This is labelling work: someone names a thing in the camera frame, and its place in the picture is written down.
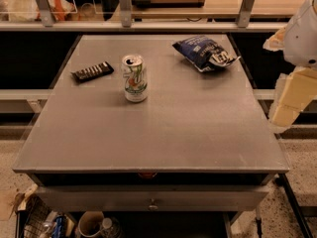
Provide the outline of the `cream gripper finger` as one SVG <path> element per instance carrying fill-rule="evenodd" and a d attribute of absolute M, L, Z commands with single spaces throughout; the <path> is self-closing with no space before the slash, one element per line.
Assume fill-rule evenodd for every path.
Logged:
<path fill-rule="evenodd" d="M 263 44 L 263 48 L 272 52 L 283 51 L 285 30 L 286 28 L 283 27 L 266 39 Z"/>
<path fill-rule="evenodd" d="M 297 66 L 290 74 L 282 73 L 276 81 L 274 101 L 268 112 L 275 128 L 289 128 L 317 96 L 317 70 Z"/>

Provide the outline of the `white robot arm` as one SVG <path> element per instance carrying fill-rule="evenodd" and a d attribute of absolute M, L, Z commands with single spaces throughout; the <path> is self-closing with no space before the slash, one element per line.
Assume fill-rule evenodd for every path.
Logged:
<path fill-rule="evenodd" d="M 265 40 L 263 48 L 282 51 L 295 69 L 281 74 L 268 112 L 274 133 L 287 130 L 317 96 L 317 0 L 305 0 L 287 25 Z"/>

